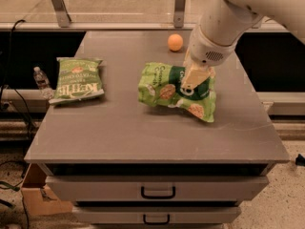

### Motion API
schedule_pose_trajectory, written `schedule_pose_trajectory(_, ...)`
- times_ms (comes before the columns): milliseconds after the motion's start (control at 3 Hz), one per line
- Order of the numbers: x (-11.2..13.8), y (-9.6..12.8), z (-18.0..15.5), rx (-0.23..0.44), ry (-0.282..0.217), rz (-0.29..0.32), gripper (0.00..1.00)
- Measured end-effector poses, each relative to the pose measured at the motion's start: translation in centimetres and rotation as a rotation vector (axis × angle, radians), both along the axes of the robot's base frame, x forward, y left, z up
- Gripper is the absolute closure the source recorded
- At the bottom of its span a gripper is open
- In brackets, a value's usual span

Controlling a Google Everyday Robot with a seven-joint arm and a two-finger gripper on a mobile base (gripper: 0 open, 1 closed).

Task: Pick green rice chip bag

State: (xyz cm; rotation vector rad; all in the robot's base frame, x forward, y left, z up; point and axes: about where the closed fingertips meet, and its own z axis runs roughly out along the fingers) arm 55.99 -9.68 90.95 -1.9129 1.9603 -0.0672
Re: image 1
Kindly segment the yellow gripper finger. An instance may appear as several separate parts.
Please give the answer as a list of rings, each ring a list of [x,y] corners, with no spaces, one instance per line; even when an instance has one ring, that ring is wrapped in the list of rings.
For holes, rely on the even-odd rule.
[[[195,62],[186,66],[185,76],[182,79],[181,87],[193,90],[210,76],[207,65],[199,65]]]
[[[191,64],[191,58],[190,58],[190,51],[189,49],[186,50],[186,53],[185,53],[185,57],[184,57],[184,61],[183,61],[183,67],[187,68],[189,67],[189,65]]]

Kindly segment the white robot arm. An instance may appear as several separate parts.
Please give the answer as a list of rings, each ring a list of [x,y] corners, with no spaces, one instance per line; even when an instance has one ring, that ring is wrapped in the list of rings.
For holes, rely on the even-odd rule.
[[[269,17],[305,43],[305,0],[206,0],[184,59],[182,87],[192,90],[233,53],[241,35]]]

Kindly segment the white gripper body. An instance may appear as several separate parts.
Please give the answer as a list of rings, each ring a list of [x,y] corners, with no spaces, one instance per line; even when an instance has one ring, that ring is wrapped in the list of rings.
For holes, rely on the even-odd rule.
[[[202,32],[199,26],[196,26],[191,32],[188,46],[192,60],[190,63],[218,66],[234,52],[235,46],[236,42],[229,46],[214,43]]]

